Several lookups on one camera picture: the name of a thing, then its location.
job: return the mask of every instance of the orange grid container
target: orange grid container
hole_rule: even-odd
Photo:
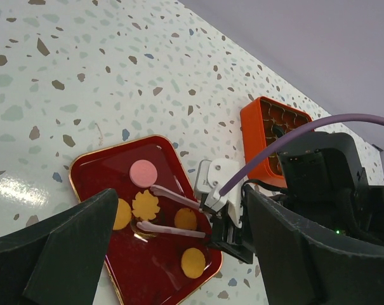
[[[312,120],[307,113],[268,97],[258,97],[249,103],[241,110],[240,116],[246,163],[277,140],[276,127],[277,130],[287,133]],[[251,171],[248,178],[259,179],[273,186],[286,187],[276,153]]]

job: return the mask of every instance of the black cable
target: black cable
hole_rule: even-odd
[[[288,195],[288,189],[286,189],[285,187],[273,186],[273,185],[267,184],[266,182],[261,181],[259,179],[248,179],[248,180],[244,181],[244,183],[242,183],[241,199],[244,198],[244,186],[246,186],[249,183],[258,184],[260,187],[262,187],[268,191],[271,191],[271,192],[280,192],[282,194]]]

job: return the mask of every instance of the terrazzo surface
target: terrazzo surface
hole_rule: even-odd
[[[329,115],[181,3],[0,1],[0,236],[75,205],[69,165],[89,151],[161,134],[192,183],[202,159],[243,162],[239,111],[261,95]],[[351,134],[383,184],[375,148],[324,130]],[[219,303],[267,304],[257,262],[225,255],[184,302]],[[105,270],[94,304],[118,304]]]

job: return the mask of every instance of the speckled white table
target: speckled white table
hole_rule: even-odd
[[[76,204],[78,155],[158,133],[190,179],[202,159],[244,161],[239,111],[267,95],[329,114],[182,4],[158,0],[0,1],[0,236]],[[356,140],[370,183],[379,152]],[[258,263],[225,255],[185,304],[267,304]],[[95,304],[118,304],[105,270]]]

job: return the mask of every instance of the red tray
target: red tray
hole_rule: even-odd
[[[164,137],[153,135],[78,157],[70,166],[69,179],[79,201],[106,188],[115,189],[130,205],[143,191],[129,179],[130,166],[139,159],[151,161],[157,168],[156,184],[195,200],[190,182],[173,149]],[[159,197],[161,210],[157,224],[175,226],[175,213],[183,205]],[[198,231],[211,233],[206,216],[196,213]],[[134,221],[123,230],[113,231],[106,265],[121,304],[172,305],[212,278],[222,266],[222,253],[208,249],[207,240],[170,234],[148,235],[137,230]],[[183,251],[195,247],[206,257],[206,269],[198,279],[187,278],[181,267]]]

